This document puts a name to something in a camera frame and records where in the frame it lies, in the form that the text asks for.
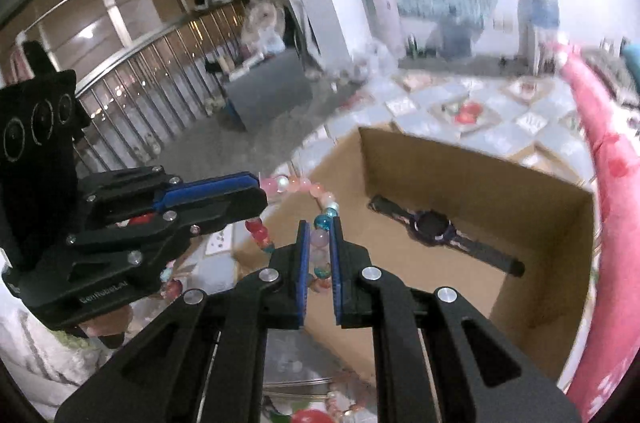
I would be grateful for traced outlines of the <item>left hand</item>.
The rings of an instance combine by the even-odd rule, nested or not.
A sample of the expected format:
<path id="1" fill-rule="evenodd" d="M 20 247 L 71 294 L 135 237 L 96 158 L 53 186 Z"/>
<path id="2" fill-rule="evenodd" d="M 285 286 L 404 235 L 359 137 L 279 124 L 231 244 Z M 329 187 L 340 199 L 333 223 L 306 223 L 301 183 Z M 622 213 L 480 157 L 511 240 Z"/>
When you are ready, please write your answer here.
<path id="1" fill-rule="evenodd" d="M 86 336 L 96 337 L 107 348 L 116 349 L 124 344 L 132 318 L 134 312 L 131 306 L 125 305 L 111 313 L 81 322 L 80 328 Z"/>

